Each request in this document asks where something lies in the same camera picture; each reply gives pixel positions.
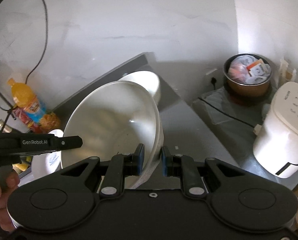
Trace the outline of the person's left hand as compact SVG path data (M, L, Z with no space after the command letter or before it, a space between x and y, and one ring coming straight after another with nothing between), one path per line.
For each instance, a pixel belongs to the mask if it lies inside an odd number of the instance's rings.
M3 191L0 186L0 226L3 231L13 232L15 226L7 211L7 202L9 196L18 188L20 183L19 175L12 170L6 178L6 189Z

